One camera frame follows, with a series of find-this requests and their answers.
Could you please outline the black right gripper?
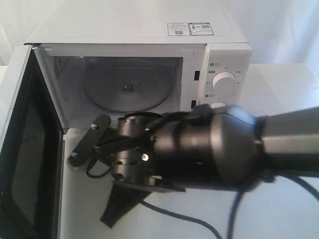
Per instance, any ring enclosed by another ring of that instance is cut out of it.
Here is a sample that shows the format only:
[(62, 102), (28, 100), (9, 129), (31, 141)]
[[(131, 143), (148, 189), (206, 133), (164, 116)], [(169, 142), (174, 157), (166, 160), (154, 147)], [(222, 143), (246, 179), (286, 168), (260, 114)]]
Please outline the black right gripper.
[[(165, 115), (156, 113), (132, 113), (118, 119), (118, 135), (134, 138), (148, 131)], [(127, 150), (114, 153), (111, 172), (114, 185), (100, 221), (112, 228), (118, 220), (143, 201), (151, 192), (185, 192), (155, 173), (153, 137), (145, 138), (129, 146)]]

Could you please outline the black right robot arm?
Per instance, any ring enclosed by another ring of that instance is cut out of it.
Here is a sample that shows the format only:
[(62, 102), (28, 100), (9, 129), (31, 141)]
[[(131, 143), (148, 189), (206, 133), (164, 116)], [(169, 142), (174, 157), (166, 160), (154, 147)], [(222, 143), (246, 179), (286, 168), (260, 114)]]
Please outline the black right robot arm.
[(319, 175), (319, 110), (254, 117), (237, 106), (140, 112), (118, 119), (117, 136), (97, 149), (113, 156), (101, 221), (112, 227), (151, 192), (187, 188), (247, 192), (276, 176)]

